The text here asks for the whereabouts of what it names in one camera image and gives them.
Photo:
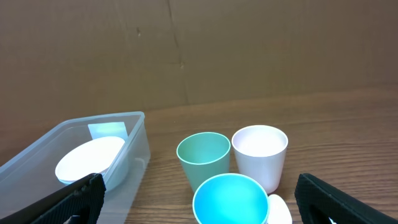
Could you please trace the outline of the pink plastic cup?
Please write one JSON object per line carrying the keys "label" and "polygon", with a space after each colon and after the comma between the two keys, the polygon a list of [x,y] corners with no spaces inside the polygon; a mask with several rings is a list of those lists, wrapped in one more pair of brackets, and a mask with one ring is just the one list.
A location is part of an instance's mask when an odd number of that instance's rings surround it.
{"label": "pink plastic cup", "polygon": [[273,126],[252,125],[236,131],[231,143],[239,173],[257,181],[267,194],[276,191],[289,143],[287,135]]}

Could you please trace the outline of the blue plastic cup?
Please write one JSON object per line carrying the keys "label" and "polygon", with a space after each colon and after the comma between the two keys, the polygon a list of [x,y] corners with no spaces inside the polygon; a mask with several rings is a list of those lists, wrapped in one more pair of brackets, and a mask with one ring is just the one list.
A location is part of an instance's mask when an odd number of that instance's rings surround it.
{"label": "blue plastic cup", "polygon": [[227,173],[211,177],[197,188],[192,209],[199,224],[266,224],[270,203],[257,181]]}

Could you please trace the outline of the green plastic cup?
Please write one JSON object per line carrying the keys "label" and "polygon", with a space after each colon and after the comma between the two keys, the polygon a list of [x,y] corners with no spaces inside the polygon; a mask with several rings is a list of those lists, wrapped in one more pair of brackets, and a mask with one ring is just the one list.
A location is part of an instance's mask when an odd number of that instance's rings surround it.
{"label": "green plastic cup", "polygon": [[229,172],[230,151],[230,140],[215,132],[196,133],[180,142],[176,154],[194,192],[210,177]]}

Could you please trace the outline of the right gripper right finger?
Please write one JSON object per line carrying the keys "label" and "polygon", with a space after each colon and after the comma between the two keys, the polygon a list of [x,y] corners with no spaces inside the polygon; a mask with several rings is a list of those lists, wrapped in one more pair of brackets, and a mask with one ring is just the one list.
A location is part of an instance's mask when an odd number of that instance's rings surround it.
{"label": "right gripper right finger", "polygon": [[303,224],[397,224],[396,219],[309,173],[299,175],[294,195]]}

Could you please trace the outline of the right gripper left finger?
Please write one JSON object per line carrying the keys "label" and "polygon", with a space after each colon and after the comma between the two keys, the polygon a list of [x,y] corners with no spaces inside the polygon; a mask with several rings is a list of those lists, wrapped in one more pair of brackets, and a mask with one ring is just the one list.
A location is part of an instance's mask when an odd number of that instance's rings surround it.
{"label": "right gripper left finger", "polygon": [[104,204],[105,191],[103,176],[92,173],[16,213],[2,218],[1,223],[95,224]]}

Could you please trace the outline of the white pink bowl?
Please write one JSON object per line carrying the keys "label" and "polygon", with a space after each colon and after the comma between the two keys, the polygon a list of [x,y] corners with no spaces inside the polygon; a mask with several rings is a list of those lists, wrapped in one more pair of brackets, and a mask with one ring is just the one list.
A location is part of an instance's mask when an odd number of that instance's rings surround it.
{"label": "white pink bowl", "polygon": [[103,174],[115,160],[125,140],[106,136],[88,141],[66,154],[57,164],[57,179],[70,184],[91,173]]}

